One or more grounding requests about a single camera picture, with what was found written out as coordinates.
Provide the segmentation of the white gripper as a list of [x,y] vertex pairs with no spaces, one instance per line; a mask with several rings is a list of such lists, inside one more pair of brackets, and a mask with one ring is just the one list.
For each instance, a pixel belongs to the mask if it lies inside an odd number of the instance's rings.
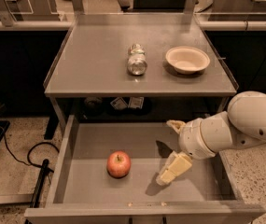
[[179,134],[178,144],[183,152],[173,151],[169,155],[156,178],[156,182],[160,186],[169,185],[177,177],[184,174],[192,166],[191,158],[205,160],[216,156],[216,153],[203,140],[202,121],[203,119],[198,118],[187,123],[172,119],[166,122],[170,128]]

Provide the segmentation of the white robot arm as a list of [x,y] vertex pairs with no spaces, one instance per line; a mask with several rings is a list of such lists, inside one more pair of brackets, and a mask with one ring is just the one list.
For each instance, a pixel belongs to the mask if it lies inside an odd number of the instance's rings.
[[165,186],[184,174],[195,160],[213,158],[227,149],[245,149],[266,144],[266,94],[245,91],[235,95],[220,113],[187,123],[169,120],[178,134],[180,150],[172,152],[156,182]]

